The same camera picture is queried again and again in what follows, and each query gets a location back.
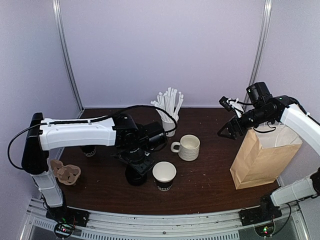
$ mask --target white mug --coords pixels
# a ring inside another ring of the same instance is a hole
[[[196,160],[199,155],[200,140],[194,135],[184,135],[180,142],[174,141],[171,144],[171,151],[178,153],[179,157],[185,161]]]

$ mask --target black and white paper cup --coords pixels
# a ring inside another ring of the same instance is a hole
[[[171,189],[177,170],[172,163],[161,161],[153,167],[152,174],[158,189],[161,191],[168,191]]]

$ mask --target vertical metal post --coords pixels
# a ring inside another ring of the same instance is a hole
[[[69,57],[69,53],[68,53],[64,25],[63,25],[62,16],[61,16],[61,10],[60,10],[60,0],[52,0],[52,4],[53,4],[53,12],[54,12],[54,17],[55,17],[55,22],[56,22],[56,26],[57,26],[58,32],[59,32],[60,43],[61,43],[61,48],[62,48],[62,52],[63,52],[63,59],[64,59],[66,72],[68,74],[68,78],[69,78],[69,81],[71,84],[71,89],[72,89],[73,95],[75,97],[79,111],[83,111],[84,107],[83,107],[81,99],[80,99],[79,91],[78,91],[78,88],[76,85],[75,76],[74,76],[74,73],[73,73],[73,70],[71,67],[70,57]]]
[[[263,51],[265,48],[267,36],[268,36],[268,31],[269,31],[269,26],[270,26],[270,19],[271,19],[271,9],[272,9],[272,0],[265,0],[264,3],[264,12],[263,12],[263,17],[262,17],[262,22],[261,22],[261,30],[260,30],[260,37],[259,37],[259,42],[258,42],[258,47],[256,50],[256,55],[255,55],[255,60],[251,72],[251,77],[250,77],[250,82],[249,86],[254,84],[256,82],[262,56],[263,56]],[[246,94],[245,103],[249,102],[249,96]]]

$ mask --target brown tabletop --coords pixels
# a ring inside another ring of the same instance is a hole
[[[83,118],[100,117],[115,109],[86,109]],[[128,111],[136,123],[160,121],[153,109]],[[168,145],[153,153],[156,161],[175,165],[177,175],[169,191],[156,187],[152,172],[142,186],[131,186],[125,178],[126,165],[110,155],[115,148],[98,146],[96,155],[87,158],[79,147],[66,148],[61,161],[81,168],[75,186],[59,184],[71,207],[124,214],[194,214],[211,213],[256,206],[260,197],[278,188],[277,182],[236,190],[230,167],[243,137],[231,140],[217,136],[217,131],[231,118],[222,108],[183,108],[179,113],[178,129],[168,139]],[[170,145],[183,135],[200,139],[200,153],[195,161],[187,162],[170,151]]]

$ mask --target mug handle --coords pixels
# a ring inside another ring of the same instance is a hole
[[[175,146],[180,146],[180,142],[178,141],[174,141],[172,144],[171,144],[171,151],[173,153],[179,153],[179,150],[180,150],[180,147],[178,149],[175,149]]]

